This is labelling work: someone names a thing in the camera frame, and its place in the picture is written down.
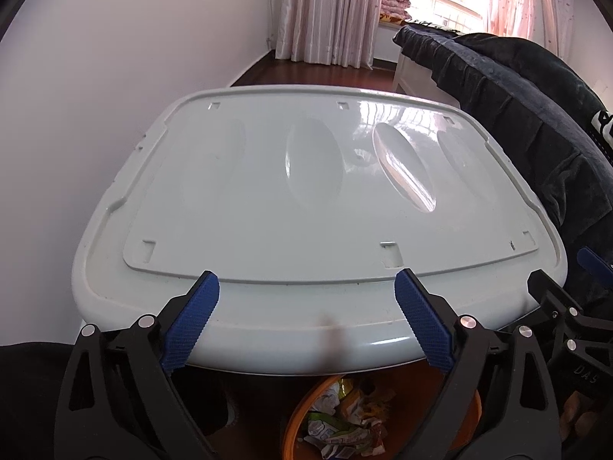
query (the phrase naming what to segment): blue gripper pad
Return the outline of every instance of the blue gripper pad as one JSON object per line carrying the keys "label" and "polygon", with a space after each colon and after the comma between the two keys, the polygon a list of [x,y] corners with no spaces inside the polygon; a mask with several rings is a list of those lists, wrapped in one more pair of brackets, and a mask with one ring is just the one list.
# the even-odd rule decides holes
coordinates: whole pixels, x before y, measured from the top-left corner
{"label": "blue gripper pad", "polygon": [[393,284],[396,301],[411,326],[428,364],[448,373],[454,367],[453,339],[428,300],[406,271]]}
{"label": "blue gripper pad", "polygon": [[167,375],[185,367],[219,299],[220,281],[209,273],[166,332],[160,365]]}
{"label": "blue gripper pad", "polygon": [[613,288],[613,268],[589,247],[581,247],[577,253],[577,262],[599,284],[608,289]]}

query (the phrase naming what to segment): black bedspread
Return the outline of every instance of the black bedspread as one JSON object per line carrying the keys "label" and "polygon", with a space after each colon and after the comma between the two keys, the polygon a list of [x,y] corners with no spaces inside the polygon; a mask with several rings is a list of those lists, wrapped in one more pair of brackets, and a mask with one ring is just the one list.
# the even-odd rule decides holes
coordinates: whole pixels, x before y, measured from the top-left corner
{"label": "black bedspread", "polygon": [[[409,25],[394,42],[404,55],[432,70],[438,87],[491,133],[537,194],[566,247],[569,294],[585,306],[608,297],[605,288],[579,267],[576,255],[589,246],[613,262],[613,167],[584,128],[539,90],[539,78],[528,81],[510,69],[530,74],[529,66],[514,63],[516,54],[508,56],[509,67],[503,66],[459,39],[470,41],[467,36],[452,39]],[[478,40],[472,45],[478,48]],[[573,113],[580,118],[580,107]]]}

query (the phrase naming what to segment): white plastic lid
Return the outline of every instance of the white plastic lid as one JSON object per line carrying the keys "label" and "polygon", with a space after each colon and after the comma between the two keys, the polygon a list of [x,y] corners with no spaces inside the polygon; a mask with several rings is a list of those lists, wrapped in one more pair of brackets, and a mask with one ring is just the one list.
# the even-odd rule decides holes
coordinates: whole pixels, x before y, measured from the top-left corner
{"label": "white plastic lid", "polygon": [[304,86],[171,106],[105,193],[74,264],[84,318],[157,313],[204,271],[220,302],[192,353],[250,373],[342,373],[421,357],[395,303],[409,267],[499,328],[558,283],[554,227],[500,147],[452,107]]}

